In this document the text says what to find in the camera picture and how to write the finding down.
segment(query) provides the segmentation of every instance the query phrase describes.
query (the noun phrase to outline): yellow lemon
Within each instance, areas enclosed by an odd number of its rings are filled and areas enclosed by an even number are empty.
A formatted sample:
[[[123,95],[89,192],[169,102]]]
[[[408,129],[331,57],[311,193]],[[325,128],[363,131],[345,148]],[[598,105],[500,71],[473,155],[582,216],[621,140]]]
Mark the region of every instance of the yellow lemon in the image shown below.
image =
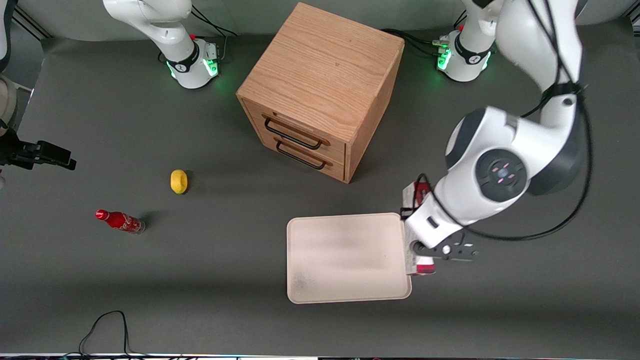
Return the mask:
[[[175,193],[187,191],[187,174],[182,170],[174,170],[171,173],[171,190]]]

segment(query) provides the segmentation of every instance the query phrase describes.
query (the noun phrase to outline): bottle cap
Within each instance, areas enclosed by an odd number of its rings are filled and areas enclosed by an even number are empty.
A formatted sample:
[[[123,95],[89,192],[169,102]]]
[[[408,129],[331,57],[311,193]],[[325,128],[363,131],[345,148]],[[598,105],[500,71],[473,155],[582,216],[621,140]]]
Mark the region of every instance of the bottle cap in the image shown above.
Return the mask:
[[[99,219],[99,220],[107,220],[107,218],[109,217],[109,212],[106,210],[98,210],[95,212],[95,218]]]

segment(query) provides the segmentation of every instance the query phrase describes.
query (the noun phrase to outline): coca-cola bottle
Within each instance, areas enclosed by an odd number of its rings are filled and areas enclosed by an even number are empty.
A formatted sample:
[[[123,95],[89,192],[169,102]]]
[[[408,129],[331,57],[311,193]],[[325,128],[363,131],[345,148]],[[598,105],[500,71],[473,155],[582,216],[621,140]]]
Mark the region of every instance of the coca-cola bottle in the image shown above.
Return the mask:
[[[109,224],[113,229],[126,231],[131,234],[140,234],[145,230],[145,222],[119,211],[108,212],[98,210],[95,217]]]

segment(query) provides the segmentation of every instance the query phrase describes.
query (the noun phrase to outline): gray tabletop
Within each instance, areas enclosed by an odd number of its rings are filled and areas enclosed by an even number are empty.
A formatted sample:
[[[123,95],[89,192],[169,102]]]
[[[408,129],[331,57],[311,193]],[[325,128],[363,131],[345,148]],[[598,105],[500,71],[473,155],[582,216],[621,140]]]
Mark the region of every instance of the gray tabletop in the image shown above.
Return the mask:
[[[595,173],[573,223],[530,242],[474,239],[477,261],[438,261],[406,300],[304,306],[285,289],[291,218],[397,211],[418,173],[445,174],[464,114],[523,113],[538,102],[534,83],[499,54],[455,83],[407,48],[346,185],[261,146],[245,117],[234,93],[269,36],[231,38],[221,76],[199,90],[178,86],[151,42],[45,43],[19,133],[70,149],[78,167],[3,172],[0,351],[73,351],[96,317],[121,309],[139,352],[637,359],[640,66],[628,20],[579,33]],[[191,174],[187,195],[169,188],[176,168]],[[546,229],[580,188],[526,196],[478,228]],[[112,231],[99,208],[142,216],[148,230]],[[114,316],[87,350],[121,346]]]

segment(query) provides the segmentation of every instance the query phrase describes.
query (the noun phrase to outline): black metal drawer handle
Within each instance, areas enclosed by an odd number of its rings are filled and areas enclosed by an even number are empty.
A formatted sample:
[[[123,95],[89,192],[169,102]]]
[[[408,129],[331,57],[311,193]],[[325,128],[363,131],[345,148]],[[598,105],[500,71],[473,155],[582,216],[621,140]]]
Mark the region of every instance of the black metal drawer handle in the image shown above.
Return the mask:
[[[318,150],[320,148],[320,145],[322,145],[322,140],[318,140],[318,143],[315,144],[315,145],[311,145],[309,143],[300,141],[300,140],[294,138],[293,136],[287,135],[287,134],[285,134],[285,133],[283,133],[281,131],[278,131],[278,130],[272,128],[272,127],[269,127],[269,123],[270,122],[271,122],[271,118],[270,117],[267,117],[266,120],[264,121],[264,127],[266,127],[267,130],[271,131],[274,134],[278,134],[278,135],[282,136],[283,138],[285,138],[287,140],[293,141],[294,143],[296,143],[296,144],[298,144],[300,146],[304,146],[307,149],[311,149],[311,150]]]
[[[306,166],[308,166],[308,167],[310,167],[310,168],[314,168],[314,169],[316,169],[316,170],[322,170],[322,169],[324,168],[324,166],[326,165],[326,161],[323,161],[320,165],[314,165],[314,164],[311,164],[311,163],[310,163],[310,162],[308,162],[307,160],[303,160],[303,159],[301,159],[301,158],[299,158],[299,157],[297,157],[297,156],[295,156],[295,155],[293,155],[293,154],[290,154],[290,153],[288,153],[288,152],[286,152],[286,151],[282,150],[282,149],[280,148],[280,145],[282,145],[282,142],[281,142],[281,141],[278,141],[278,143],[276,144],[276,150],[277,150],[280,154],[283,154],[284,156],[287,156],[288,158],[292,158],[293,160],[299,161],[299,162],[301,162],[301,163],[305,164]]]

